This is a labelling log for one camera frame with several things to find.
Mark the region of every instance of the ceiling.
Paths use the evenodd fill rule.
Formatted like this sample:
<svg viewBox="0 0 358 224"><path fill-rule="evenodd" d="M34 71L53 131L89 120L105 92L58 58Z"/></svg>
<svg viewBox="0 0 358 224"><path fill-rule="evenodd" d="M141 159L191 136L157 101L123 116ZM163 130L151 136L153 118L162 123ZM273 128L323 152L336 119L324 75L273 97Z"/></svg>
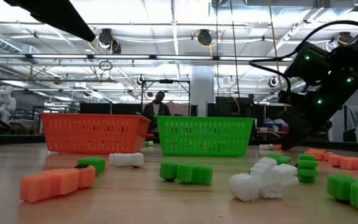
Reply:
<svg viewBox="0 0 358 224"><path fill-rule="evenodd" d="M331 8L312 7L314 1L274 1L272 7L273 26L270 21L268 1L248 0L248 6L242 6L242 1L233 0L233 16L227 7L230 1L220 1L218 18L215 16L216 8L211 7L215 2L210 0L71 0L76 10L95 34L102 28L111 28L113 36L120 42L122 54L131 55L219 55L238 57L266 57L274 56L273 38L277 45L277 55L284 55L294 50L296 45L305 38L313 29L330 21L349 19L358 21L358 4L354 1L330 1ZM213 38L213 45L219 37L219 44L211 48L203 47L192 38L200 29L209 29ZM310 39L318 42L319 47L326 48L326 42L339 32L349 31L351 35L358 34L358 27L336 25L318 32ZM98 47L96 41L88 43L64 31L60 31L44 25L33 19L29 13L18 7L11 7L0 0L0 38L9 43L22 47L31 45L40 54L109 54L108 50ZM62 62L80 62L81 60L62 60ZM102 90L139 90L136 79L140 74L146 79L159 80L162 78L189 80L192 75L192 67L196 63L181 60L175 63L159 63L150 60L136 60L138 65L131 66L130 60L112 60L120 64L110 71L98 70L99 60L94 63L81 63L79 66L58 66L58 61L39 59L39 66L26 64L18 59L0 58L0 78L34 77L48 79L54 77L70 79L86 79L87 81L104 79L102 83L86 82L84 88L99 89L103 97L83 98L79 91L67 91L57 93L55 91L37 91L48 96L62 95L74 100L111 100L113 102L138 102L140 93L103 92ZM281 63L279 69L283 72L287 63ZM233 63L209 63L213 66L216 78L222 91L237 91L237 83L230 84L231 77L239 77L239 89L246 92L255 92L257 100L269 98L270 94L258 94L277 92L278 87L270 88L268 81L273 77L272 73L251 68L246 63L235 66ZM107 82L108 77L116 79L119 83ZM302 82L292 79L293 86L301 87ZM73 88L74 84L63 82L55 85L50 82L29 82L26 85L39 88ZM153 84L149 90L181 91L168 93L167 100L186 101L188 94L184 86L177 84Z"/></svg>

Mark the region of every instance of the man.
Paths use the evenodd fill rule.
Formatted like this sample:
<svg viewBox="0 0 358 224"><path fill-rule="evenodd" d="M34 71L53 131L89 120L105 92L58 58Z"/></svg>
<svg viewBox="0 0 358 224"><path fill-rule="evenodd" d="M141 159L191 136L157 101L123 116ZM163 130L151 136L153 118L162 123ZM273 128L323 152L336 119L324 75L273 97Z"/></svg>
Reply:
<svg viewBox="0 0 358 224"><path fill-rule="evenodd" d="M168 106L165 103L162 103L164 97L165 97L165 93L163 91L159 91L156 94L153 102L148 103L144 107L143 115L152 121L149 125L149 131L151 132L158 132L157 120L155 119L157 115L162 115L162 116L171 115Z"/></svg>

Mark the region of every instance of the wooden table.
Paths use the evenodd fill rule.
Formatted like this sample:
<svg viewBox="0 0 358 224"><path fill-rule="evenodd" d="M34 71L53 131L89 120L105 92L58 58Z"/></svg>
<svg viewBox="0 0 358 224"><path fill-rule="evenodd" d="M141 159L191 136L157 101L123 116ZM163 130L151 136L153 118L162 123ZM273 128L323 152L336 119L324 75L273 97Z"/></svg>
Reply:
<svg viewBox="0 0 358 224"><path fill-rule="evenodd" d="M306 148L284 155L295 161ZM358 171L332 168L320 162L315 184L300 184L285 191L281 200L241 202L229 193L231 175L248 172L268 151L251 146L246 158L162 157L159 146L148 149L145 165L108 167L97 176L93 188L79 190L36 204L19 200L23 175L45 169L69 168L84 155L48 154L45 144L0 146L0 223L351 223L358 224L358 210L335 202L326 193L327 175ZM356 152L333 151L358 156ZM214 167L213 184L181 185L158 176L162 159L199 162Z"/></svg>

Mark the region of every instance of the wall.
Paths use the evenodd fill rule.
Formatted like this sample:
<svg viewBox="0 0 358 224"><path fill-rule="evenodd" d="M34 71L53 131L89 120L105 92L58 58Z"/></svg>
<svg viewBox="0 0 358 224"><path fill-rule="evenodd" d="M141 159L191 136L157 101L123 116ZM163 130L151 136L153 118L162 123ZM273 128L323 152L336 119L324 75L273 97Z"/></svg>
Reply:
<svg viewBox="0 0 358 224"><path fill-rule="evenodd" d="M346 101L346 106L357 106L358 105L358 90ZM345 131L344 124L344 110L339 110L331 118L333 123L332 129L332 141L343 142L343 132Z"/></svg>
<svg viewBox="0 0 358 224"><path fill-rule="evenodd" d="M16 99L17 109L32 110L33 106L43 106L44 99L37 95L25 95L23 91L13 91L12 97Z"/></svg>

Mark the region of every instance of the wire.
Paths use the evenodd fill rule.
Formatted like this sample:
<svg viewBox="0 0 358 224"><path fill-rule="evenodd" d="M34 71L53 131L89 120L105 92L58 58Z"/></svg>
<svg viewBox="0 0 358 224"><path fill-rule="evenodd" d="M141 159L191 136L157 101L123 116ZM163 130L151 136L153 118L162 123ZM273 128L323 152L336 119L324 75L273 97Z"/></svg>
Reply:
<svg viewBox="0 0 358 224"><path fill-rule="evenodd" d="M339 43L341 43L341 44L343 44L343 45L347 45L347 43L346 42L343 42L343 41L341 41L341 40L339 40L339 38L340 37L342 37L341 35L340 36L338 36L338 38L336 39Z"/></svg>
<svg viewBox="0 0 358 224"><path fill-rule="evenodd" d="M92 48L92 49L97 49L99 47L99 34L98 36L96 37L96 47L93 47L91 42L88 42L89 46Z"/></svg>
<svg viewBox="0 0 358 224"><path fill-rule="evenodd" d="M238 94L239 94L239 102L238 102L238 104L241 104L240 84L239 84L239 70L238 70L238 65L237 65L236 35L235 35L235 31L234 31L234 19L233 19L233 4L232 4L232 0L230 0L230 11L231 11L231 17L232 17L231 25L232 25L232 28L233 28L234 62L235 62L235 64L236 64L237 91L238 91Z"/></svg>
<svg viewBox="0 0 358 224"><path fill-rule="evenodd" d="M272 15L272 2L271 2L271 0L268 0L268 9L269 9L269 13L270 13L270 22L272 23L274 57L277 58L277 46L276 46L276 41L275 41L276 36L275 36L275 33L274 33L273 15ZM280 72L280 67L278 66L278 60L276 60L276 68L277 68L277 71ZM280 90L282 90L283 89L283 83L281 82L281 76L280 75L277 75L277 76L278 76L278 83L280 85ZM287 106L286 106L286 104L284 104L284 111L286 111L286 110L287 110Z"/></svg>

